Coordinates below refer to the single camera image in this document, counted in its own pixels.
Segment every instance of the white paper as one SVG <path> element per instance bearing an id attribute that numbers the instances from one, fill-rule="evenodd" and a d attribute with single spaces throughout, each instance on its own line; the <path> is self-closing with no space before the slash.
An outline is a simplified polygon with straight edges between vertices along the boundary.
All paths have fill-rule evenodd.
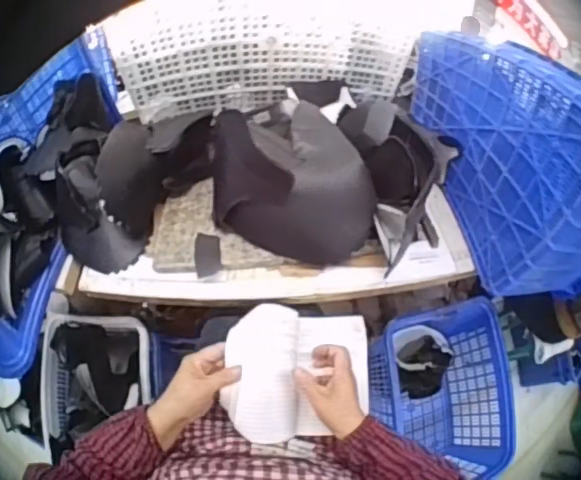
<path id="1" fill-rule="evenodd" d="M 312 351 L 319 345 L 346 347 L 357 380 L 359 403 L 368 413 L 367 340 L 363 317 L 299 318 L 296 311 L 264 304 L 230 330 L 226 367 L 240 365 L 241 381 L 221 390 L 221 405 L 235 428 L 254 443 L 283 442 L 295 435 L 331 435 L 307 398 L 298 392 L 297 366 L 315 372 Z M 330 369 L 323 369 L 331 374 Z"/>

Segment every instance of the gray material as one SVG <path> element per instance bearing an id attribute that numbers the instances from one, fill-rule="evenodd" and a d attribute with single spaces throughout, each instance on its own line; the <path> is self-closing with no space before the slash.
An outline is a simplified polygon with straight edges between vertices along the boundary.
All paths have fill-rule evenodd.
<path id="1" fill-rule="evenodd" d="M 221 239 L 200 233 L 194 242 L 194 264 L 198 278 L 210 277 L 221 270 Z"/>
<path id="2" fill-rule="evenodd" d="M 60 125 L 55 130 L 50 130 L 34 152 L 25 161 L 25 172 L 28 175 L 41 176 L 43 180 L 54 180 L 55 163 L 59 155 L 70 150 L 73 143 L 85 140 L 98 140 L 103 142 L 107 133 L 93 130 L 87 127 L 78 127 L 74 131 L 68 131 L 65 125 Z"/>
<path id="3" fill-rule="evenodd" d="M 361 152 L 383 144 L 394 122 L 395 105 L 389 102 L 365 102 L 339 120 L 339 128 Z"/>
<path id="4" fill-rule="evenodd" d="M 348 259 L 368 237 L 377 205 L 357 150 L 307 102 L 294 111 L 290 144 L 256 129 L 250 138 L 241 138 L 242 122 L 231 112 L 217 118 L 218 224 L 276 255 L 316 265 Z M 274 182 L 258 173 L 274 167 L 289 174 L 291 182 L 283 175 Z M 252 187 L 260 179 L 267 180 L 266 188 L 274 187 L 274 196 Z M 229 195 L 230 189 L 239 189 L 240 195 Z"/>
<path id="5" fill-rule="evenodd" d="M 212 111 L 205 110 L 188 115 L 178 115 L 150 125 L 152 135 L 146 143 L 146 149 L 151 153 L 170 152 L 178 145 L 181 136 L 189 126 L 202 118 L 211 116 Z"/>

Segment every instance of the shirt sleeve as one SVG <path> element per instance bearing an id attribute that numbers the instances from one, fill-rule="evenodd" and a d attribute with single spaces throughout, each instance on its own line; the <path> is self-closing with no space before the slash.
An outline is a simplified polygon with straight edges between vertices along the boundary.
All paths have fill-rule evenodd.
<path id="1" fill-rule="evenodd" d="M 146 407 L 115 415 L 79 440 L 59 465 L 29 465 L 24 480 L 140 480 L 165 454 L 150 427 Z"/>
<path id="2" fill-rule="evenodd" d="M 429 453 L 414 441 L 398 437 L 369 416 L 352 434 L 338 442 L 336 453 L 363 480 L 461 478 L 452 463 Z"/>

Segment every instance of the red sign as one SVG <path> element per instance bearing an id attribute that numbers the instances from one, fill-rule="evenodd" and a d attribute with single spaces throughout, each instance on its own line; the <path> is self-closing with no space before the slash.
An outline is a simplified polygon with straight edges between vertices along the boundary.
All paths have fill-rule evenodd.
<path id="1" fill-rule="evenodd" d="M 497 0 L 497 4 L 523 28 L 539 50 L 555 60 L 561 56 L 561 47 L 557 40 L 523 0 Z"/>

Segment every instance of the person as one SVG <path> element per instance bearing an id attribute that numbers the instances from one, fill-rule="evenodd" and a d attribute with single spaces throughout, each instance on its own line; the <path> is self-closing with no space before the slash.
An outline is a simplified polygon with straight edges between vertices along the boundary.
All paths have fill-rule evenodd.
<path id="1" fill-rule="evenodd" d="M 253 445 L 215 402 L 240 379 L 225 368 L 224 344 L 186 356 L 163 395 L 149 407 L 122 412 L 82 438 L 59 465 L 30 465 L 25 480 L 378 480 L 457 479 L 448 461 L 398 437 L 362 413 L 348 351 L 313 352 L 328 378 L 297 369 L 295 384 L 333 437 L 302 437 L 303 455 Z"/>

